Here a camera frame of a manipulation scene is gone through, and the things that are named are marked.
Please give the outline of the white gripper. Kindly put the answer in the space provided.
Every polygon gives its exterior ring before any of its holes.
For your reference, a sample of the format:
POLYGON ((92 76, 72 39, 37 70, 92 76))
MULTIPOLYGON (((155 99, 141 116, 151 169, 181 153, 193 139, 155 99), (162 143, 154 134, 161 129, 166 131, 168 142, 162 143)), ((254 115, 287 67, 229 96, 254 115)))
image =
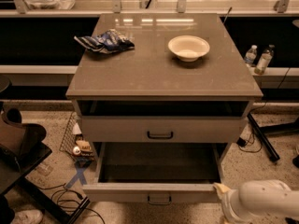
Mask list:
POLYGON ((242 224, 245 219, 240 214, 239 197, 237 189, 230 189, 222 183, 214 183, 214 189, 221 200, 221 208, 224 216, 221 217, 221 224, 242 224))

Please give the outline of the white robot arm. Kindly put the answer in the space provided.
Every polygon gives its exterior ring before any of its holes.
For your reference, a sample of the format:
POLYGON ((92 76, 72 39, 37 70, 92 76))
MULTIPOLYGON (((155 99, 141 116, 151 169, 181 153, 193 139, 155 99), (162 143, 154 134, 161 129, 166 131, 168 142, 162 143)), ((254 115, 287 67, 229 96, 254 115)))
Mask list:
POLYGON ((299 218, 299 191, 280 180, 253 180, 237 189, 214 183, 225 224, 246 224, 257 217, 299 218))

